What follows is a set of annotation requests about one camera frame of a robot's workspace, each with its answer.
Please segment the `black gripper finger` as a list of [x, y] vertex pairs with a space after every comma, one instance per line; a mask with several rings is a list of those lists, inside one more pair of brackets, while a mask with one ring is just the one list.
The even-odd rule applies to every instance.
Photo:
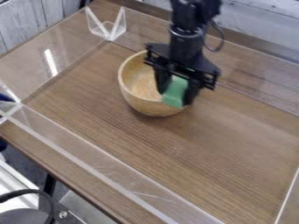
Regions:
[[162, 95], [168, 88], [172, 75], [166, 67], [156, 66], [155, 70], [155, 81], [156, 81], [156, 88], [158, 92]]
[[199, 79], [190, 79], [188, 80], [188, 86], [184, 91], [184, 97], [183, 97], [183, 104], [191, 105], [194, 102], [194, 99], [199, 95], [199, 92], [202, 90], [202, 81]]

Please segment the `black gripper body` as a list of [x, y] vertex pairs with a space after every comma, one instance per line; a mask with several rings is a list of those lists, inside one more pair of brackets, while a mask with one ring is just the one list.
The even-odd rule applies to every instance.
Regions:
[[166, 67], [172, 76], [199, 79], [202, 88], [214, 90], [220, 77], [220, 69], [206, 58], [206, 31], [194, 31], [170, 27], [170, 43], [148, 43], [146, 45], [144, 63], [154, 69]]

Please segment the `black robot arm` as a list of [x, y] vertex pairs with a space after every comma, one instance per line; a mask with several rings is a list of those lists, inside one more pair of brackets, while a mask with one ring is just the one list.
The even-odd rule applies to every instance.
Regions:
[[171, 0], [171, 6], [170, 43], [146, 45], [144, 63], [154, 68], [163, 102], [183, 108], [204, 88], [215, 89], [220, 77], [203, 48], [208, 26], [219, 29], [214, 18], [220, 14], [222, 0]]

